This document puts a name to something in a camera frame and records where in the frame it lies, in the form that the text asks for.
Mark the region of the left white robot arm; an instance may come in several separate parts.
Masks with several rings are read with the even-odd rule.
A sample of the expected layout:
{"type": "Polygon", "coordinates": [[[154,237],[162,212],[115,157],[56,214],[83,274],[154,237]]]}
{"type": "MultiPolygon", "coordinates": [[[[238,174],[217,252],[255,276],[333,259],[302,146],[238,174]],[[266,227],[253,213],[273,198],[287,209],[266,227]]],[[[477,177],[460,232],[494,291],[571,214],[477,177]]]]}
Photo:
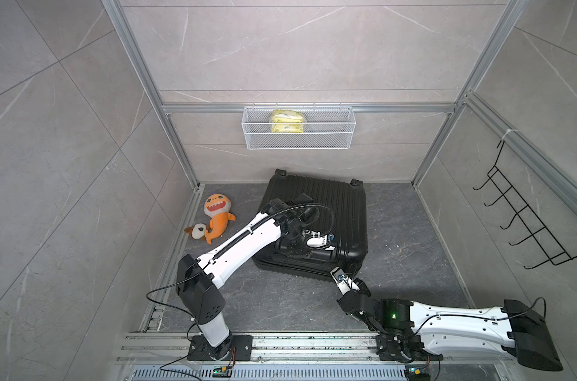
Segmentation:
{"type": "Polygon", "coordinates": [[[333,209],[307,195],[302,197],[300,203],[292,204],[279,198],[270,200],[249,224],[216,249],[197,258],[186,255],[179,261],[176,293],[193,316],[213,359],[224,358],[232,347],[232,333],[223,317],[226,301],[220,289],[236,270],[278,240],[296,243],[299,249],[306,249],[311,240],[320,241],[314,249],[325,250],[331,245],[333,209]]]}

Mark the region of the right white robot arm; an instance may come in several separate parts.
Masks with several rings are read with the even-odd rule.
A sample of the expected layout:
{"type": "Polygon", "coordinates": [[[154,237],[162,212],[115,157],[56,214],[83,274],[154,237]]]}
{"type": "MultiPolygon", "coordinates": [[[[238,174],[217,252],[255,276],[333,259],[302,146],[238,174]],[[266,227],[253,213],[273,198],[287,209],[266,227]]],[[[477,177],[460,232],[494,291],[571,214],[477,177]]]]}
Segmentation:
{"type": "Polygon", "coordinates": [[[375,299],[361,279],[341,268],[331,271],[343,312],[376,333],[381,360],[403,364],[440,361],[454,353],[515,357],[538,371],[562,371],[563,365],[545,314],[519,300],[502,306],[461,309],[431,306],[400,298],[375,299]]]}

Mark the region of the black hard-shell suitcase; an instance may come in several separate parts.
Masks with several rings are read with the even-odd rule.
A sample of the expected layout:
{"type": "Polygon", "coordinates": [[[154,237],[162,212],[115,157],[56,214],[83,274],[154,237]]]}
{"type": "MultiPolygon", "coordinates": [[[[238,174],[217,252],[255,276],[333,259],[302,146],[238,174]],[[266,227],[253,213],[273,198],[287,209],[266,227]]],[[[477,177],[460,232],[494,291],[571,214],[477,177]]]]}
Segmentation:
{"type": "Polygon", "coordinates": [[[290,259],[275,253],[279,238],[252,257],[258,268],[328,282],[332,281],[330,272],[336,267],[347,275],[358,273],[368,253],[366,191],[362,181],[352,179],[345,183],[290,175],[277,169],[263,195],[260,211],[276,212],[277,207],[270,206],[275,199],[287,206],[322,204],[320,209],[314,207],[295,213],[306,214],[310,219],[306,230],[334,233],[336,247],[330,261],[290,259]]]}

